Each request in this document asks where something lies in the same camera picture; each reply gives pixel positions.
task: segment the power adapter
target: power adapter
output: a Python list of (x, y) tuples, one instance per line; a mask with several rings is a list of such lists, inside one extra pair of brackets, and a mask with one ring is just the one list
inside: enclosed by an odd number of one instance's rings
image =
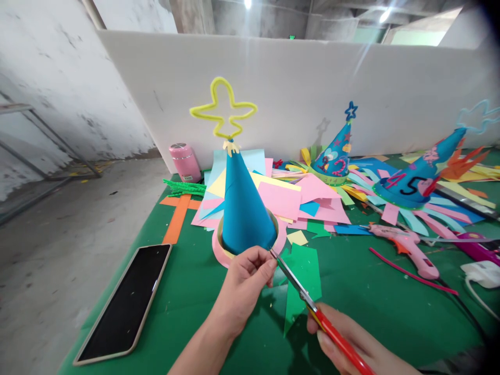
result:
[(460, 266), (466, 277), (475, 281), (484, 288), (497, 288), (500, 286), (500, 267), (489, 260), (469, 263)]

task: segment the white cable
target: white cable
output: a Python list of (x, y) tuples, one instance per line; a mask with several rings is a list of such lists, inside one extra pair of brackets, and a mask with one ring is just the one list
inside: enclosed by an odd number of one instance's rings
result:
[(500, 318), (498, 317), (497, 314), (495, 314), (492, 309), (490, 309), (488, 307), (488, 305), (486, 303), (483, 302), (483, 300), (481, 298), (479, 298), (479, 296), (477, 295), (477, 293), (474, 291), (474, 289), (472, 289), (472, 285), (470, 285), (470, 280), (471, 280), (471, 277), (470, 276), (467, 276), (465, 278), (465, 283), (467, 285), (467, 287), (469, 288), (470, 292), (472, 293), (472, 295), (478, 300), (478, 302), (481, 304), (481, 306), (483, 306), (486, 311), (488, 311), (496, 320), (500, 321)]

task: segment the scissors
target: scissors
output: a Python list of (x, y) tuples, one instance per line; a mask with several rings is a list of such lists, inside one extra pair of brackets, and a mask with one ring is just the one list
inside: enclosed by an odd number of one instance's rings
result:
[(356, 367), (356, 369), (361, 373), (361, 375), (376, 375), (374, 371), (366, 364), (366, 362), (361, 358), (361, 356), (354, 350), (354, 348), (349, 344), (349, 342), (340, 335), (340, 333), (335, 329), (335, 327), (330, 323), (327, 317), (321, 312), (321, 310), (316, 306), (314, 301), (309, 297), (309, 293), (304, 289), (301, 283), (297, 280), (297, 277), (288, 268), (286, 263), (283, 261), (280, 255), (271, 249), (269, 251), (271, 255), (276, 259), (281, 270), (285, 274), (286, 278), (298, 291), (301, 299), (306, 303), (307, 308), (311, 312), (312, 317), (318, 323), (319, 327), (328, 335), (328, 337), (337, 345), (337, 347), (345, 354), (347, 359)]

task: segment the yellow pipe cleaner star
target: yellow pipe cleaner star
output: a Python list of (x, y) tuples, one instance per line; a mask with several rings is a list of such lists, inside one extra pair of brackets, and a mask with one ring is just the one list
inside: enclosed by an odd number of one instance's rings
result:
[[(250, 108), (250, 111), (244, 115), (240, 116), (230, 116), (229, 117), (229, 122), (237, 128), (237, 130), (232, 133), (232, 134), (223, 134), (220, 132), (222, 126), (224, 125), (225, 119), (222, 116), (213, 116), (213, 115), (208, 115), (203, 112), (206, 111), (211, 111), (216, 109), (219, 106), (219, 98), (217, 96), (217, 86), (220, 84), (224, 85), (226, 89), (228, 90), (228, 96), (229, 96), (229, 103), (231, 105), (231, 108)], [(210, 85), (210, 93), (212, 95), (212, 103), (210, 104), (205, 104), (199, 107), (193, 107), (189, 110), (191, 113), (191, 116), (202, 119), (202, 120), (209, 120), (209, 121), (216, 121), (217, 125), (215, 126), (214, 129), (214, 135), (225, 138), (226, 141), (224, 142), (224, 149), (228, 149), (228, 155), (232, 156), (231, 151), (235, 151), (236, 153), (239, 153), (240, 150), (238, 146), (233, 142), (234, 137), (237, 135), (241, 134), (243, 132), (242, 126), (236, 122), (236, 120), (244, 120), (249, 118), (250, 116), (253, 116), (255, 112), (257, 112), (257, 106), (254, 103), (250, 102), (238, 102), (235, 103), (234, 101), (234, 92), (233, 88), (229, 84), (229, 82), (224, 79), (223, 77), (216, 77), (211, 85)]]

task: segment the concrete floor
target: concrete floor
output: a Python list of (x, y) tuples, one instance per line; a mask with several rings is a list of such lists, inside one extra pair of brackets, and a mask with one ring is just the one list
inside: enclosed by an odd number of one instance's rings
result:
[(2, 375), (57, 372), (167, 177), (162, 159), (118, 161), (0, 228)]

